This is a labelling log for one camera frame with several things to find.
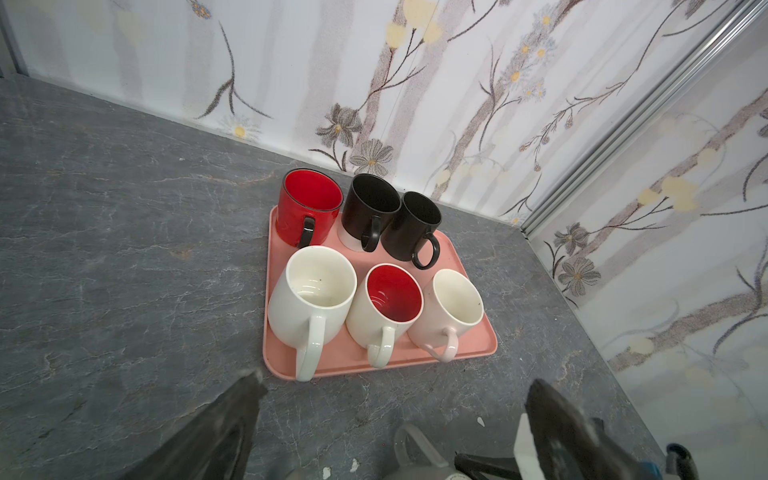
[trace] pink mug handle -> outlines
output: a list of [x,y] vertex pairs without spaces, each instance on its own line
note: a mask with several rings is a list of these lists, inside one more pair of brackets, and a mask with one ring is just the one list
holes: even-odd
[[448,363],[456,357],[456,352],[458,352],[458,336],[456,335],[456,329],[452,326],[442,329],[442,334],[448,337],[448,344],[445,346],[445,351],[442,355],[438,354],[431,345],[425,344],[423,348],[437,360]]

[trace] black object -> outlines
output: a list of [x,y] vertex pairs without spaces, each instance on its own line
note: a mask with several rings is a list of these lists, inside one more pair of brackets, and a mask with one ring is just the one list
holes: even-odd
[[[435,230],[441,221],[440,209],[429,198],[407,192],[402,197],[400,211],[382,235],[384,250],[397,260],[412,261],[420,270],[432,268],[440,257],[440,243],[435,238]],[[432,243],[432,259],[422,265],[419,251],[427,240]]]
[[264,395],[253,373],[242,377],[121,480],[241,480]]
[[341,224],[362,249],[373,252],[379,237],[400,209],[400,194],[386,180],[371,174],[352,179],[346,196]]
[[694,457],[679,443],[667,445],[667,473],[677,475],[680,480],[699,480]]
[[[608,438],[601,420],[585,417],[544,380],[534,380],[525,411],[539,466],[547,480],[657,478]],[[454,465],[472,480],[487,480],[484,473],[513,480],[521,478],[514,458],[458,454]]]
[[296,248],[308,247],[312,241],[312,235],[315,234],[315,219],[312,217],[304,217],[304,228],[301,230],[301,239]]

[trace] black mug handle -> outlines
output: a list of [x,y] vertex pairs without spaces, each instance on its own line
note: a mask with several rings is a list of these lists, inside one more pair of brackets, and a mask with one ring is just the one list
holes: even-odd
[[379,236],[381,235],[381,232],[382,219],[374,215],[371,217],[371,223],[369,224],[368,228],[362,232],[362,236],[360,237],[360,244],[362,245],[362,249],[369,253],[376,250],[376,247],[379,246]]
[[312,217],[304,217],[304,230],[301,232],[301,240],[299,240],[299,248],[307,247],[312,241],[312,235],[315,233],[315,219]]
[[422,265],[422,263],[419,262],[419,252],[413,252],[411,260],[419,270],[427,270],[428,268],[434,267],[435,263],[437,263],[437,259],[440,257],[440,242],[435,238],[435,234],[427,232],[424,234],[424,238],[432,242],[432,259],[426,265]]

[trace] daisy print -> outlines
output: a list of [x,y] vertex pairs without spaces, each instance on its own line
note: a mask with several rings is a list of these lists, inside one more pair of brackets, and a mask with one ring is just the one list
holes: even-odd
[[221,129],[240,141],[253,142],[259,137],[259,128],[255,121],[240,115],[227,115],[220,121]]

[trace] mug handle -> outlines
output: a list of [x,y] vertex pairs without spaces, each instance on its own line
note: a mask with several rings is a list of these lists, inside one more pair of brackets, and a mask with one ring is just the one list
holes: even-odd
[[315,376],[320,354],[323,353],[323,337],[326,334],[326,317],[310,317],[310,334],[306,345],[296,349],[296,381],[309,382]]
[[369,228],[362,232],[360,244],[366,252],[373,252],[379,246],[379,236],[382,232],[382,219],[377,215],[371,217]]
[[411,460],[411,458],[408,456],[408,451],[406,450],[407,436],[411,437],[413,442],[416,443],[416,445],[419,447],[419,450],[421,450],[427,460],[429,460],[429,463],[438,468],[449,466],[448,462],[445,461],[442,455],[440,455],[437,449],[435,449],[434,445],[429,442],[421,430],[417,429],[410,423],[403,423],[397,429],[397,432],[395,432],[394,441],[395,458],[397,458],[397,462],[401,467],[406,467],[413,464],[413,460]]
[[411,254],[411,260],[413,260],[413,264],[416,265],[416,268],[419,270],[427,270],[428,268],[434,267],[435,263],[437,263],[437,259],[440,257],[440,242],[435,238],[435,234],[433,232],[427,232],[425,233],[424,238],[432,243],[432,259],[426,265],[422,265],[422,263],[419,262],[419,252],[413,252]]
[[304,217],[304,230],[301,232],[301,240],[297,247],[307,247],[312,242],[312,236],[315,233],[315,219],[307,215]]
[[448,337],[448,345],[445,346],[445,351],[442,355],[438,354],[431,345],[425,344],[422,348],[437,360],[448,363],[456,357],[456,352],[458,352],[458,336],[456,335],[456,329],[451,326],[442,329],[442,334]]
[[383,369],[392,358],[392,349],[395,347],[395,329],[391,326],[382,327],[381,346],[368,345],[368,363],[375,369]]

